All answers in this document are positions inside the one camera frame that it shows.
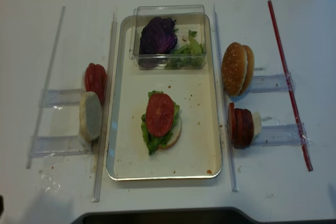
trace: red cabbage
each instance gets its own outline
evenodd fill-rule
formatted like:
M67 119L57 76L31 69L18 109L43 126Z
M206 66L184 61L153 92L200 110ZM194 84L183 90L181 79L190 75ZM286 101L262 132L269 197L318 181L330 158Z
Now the red cabbage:
M168 54L177 44L174 33L175 22L171 18L153 18L142 30L141 55Z

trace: top bun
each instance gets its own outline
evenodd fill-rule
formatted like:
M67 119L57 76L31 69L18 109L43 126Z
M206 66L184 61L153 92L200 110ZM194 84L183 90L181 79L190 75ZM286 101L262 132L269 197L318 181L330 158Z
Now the top bun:
M224 89L233 97L239 95L247 72L247 54L245 48L233 42L228 46L222 61Z
M251 81L252 81L252 77L253 77L253 72L254 72L254 54L252 49L249 46L245 46L243 45L245 51L246 51L246 55L247 55L247 71L246 71L246 77L245 77L245 81L244 84L242 86L241 91L239 92L239 95L242 95L246 89L248 88L248 86L250 85Z

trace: white tray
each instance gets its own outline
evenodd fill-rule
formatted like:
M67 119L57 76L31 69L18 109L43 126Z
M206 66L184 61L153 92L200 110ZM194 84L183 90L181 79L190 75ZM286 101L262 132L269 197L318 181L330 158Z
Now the white tray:
M213 178L222 169L220 127L209 19L206 64L199 70L139 70L129 58L132 17L121 24L107 172L114 180ZM142 138L148 92L160 90L180 105L182 133L168 150L152 156Z

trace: red stick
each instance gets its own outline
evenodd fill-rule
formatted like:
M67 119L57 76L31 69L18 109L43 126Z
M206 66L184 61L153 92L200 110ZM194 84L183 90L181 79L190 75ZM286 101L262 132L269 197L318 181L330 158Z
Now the red stick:
M280 40L280 34L279 34L277 22L275 20L275 15L274 15L274 10L273 10L271 0L268 1L268 8L269 8L269 12L271 14L271 19L272 19L272 23L273 23L275 37L277 38L277 43L278 43L278 48L279 48L279 53L280 53L280 57L281 57L283 71L285 72L285 74L289 74L286 59L285 59L285 54L283 52L283 48L282 48L282 44L281 44L281 40ZM290 83L289 79L287 79L287 86L288 87L291 86L291 83ZM298 125L298 129L299 129L302 152L303 152L303 156L305 158L304 161L306 162L306 166L307 166L308 171L311 172L313 170L313 167L312 167L311 162L310 162L310 157L309 157L309 152L308 152L308 148L307 148L306 139L305 139L305 137L303 137L304 129L303 129L302 124L301 124L298 107L296 105L296 101L295 101L295 97L294 97L294 92L292 90L289 90L288 92L289 92L290 101L291 101L292 107L293 107L295 121L296 121L296 123Z

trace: clear plastic container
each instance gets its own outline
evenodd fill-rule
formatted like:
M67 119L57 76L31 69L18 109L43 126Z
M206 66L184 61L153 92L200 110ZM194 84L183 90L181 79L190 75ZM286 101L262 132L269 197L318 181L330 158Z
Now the clear plastic container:
M154 17L175 20L177 45L170 54L140 54L140 38L143 28ZM205 64L205 12L203 5L142 6L134 11L135 33L133 55L139 69L200 69ZM196 31L194 39L202 47L201 54L175 54L177 49L189 44L188 31Z

